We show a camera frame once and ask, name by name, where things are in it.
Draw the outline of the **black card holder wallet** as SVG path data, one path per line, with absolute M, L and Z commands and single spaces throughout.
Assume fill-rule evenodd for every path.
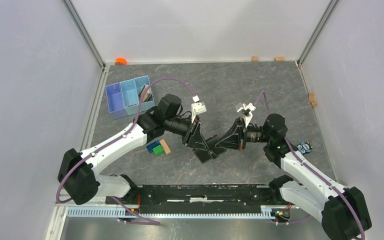
M 224 154 L 226 151 L 227 151 L 226 148 L 207 147 L 204 145 L 192 149 L 192 152 L 202 164 L 218 158 L 220 155 Z

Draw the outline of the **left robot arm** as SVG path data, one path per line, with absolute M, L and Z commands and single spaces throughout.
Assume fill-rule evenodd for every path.
M 165 132 L 181 136 L 182 143 L 195 152 L 209 153 L 210 146 L 200 132 L 199 115 L 206 112 L 205 103 L 193 97 L 190 116 L 181 117 L 182 101 L 166 94 L 157 106 L 140 113 L 125 129 L 107 140 L 82 151 L 71 148 L 63 155 L 57 175 L 60 185 L 56 201 L 73 201 L 83 205 L 97 196 L 118 197 L 125 204 L 133 203 L 137 190 L 125 177 L 103 176 L 100 173 L 128 152 L 142 147 Z

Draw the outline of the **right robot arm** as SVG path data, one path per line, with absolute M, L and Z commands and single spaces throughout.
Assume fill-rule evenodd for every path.
M 318 220 L 331 240 L 364 240 L 372 227 L 363 192 L 344 186 L 312 165 L 287 139 L 285 118 L 267 116 L 263 126 L 245 126 L 239 119 L 216 143 L 216 147 L 242 151 L 247 143 L 265 143 L 266 158 L 289 173 L 274 181 L 269 199 L 290 202 Z

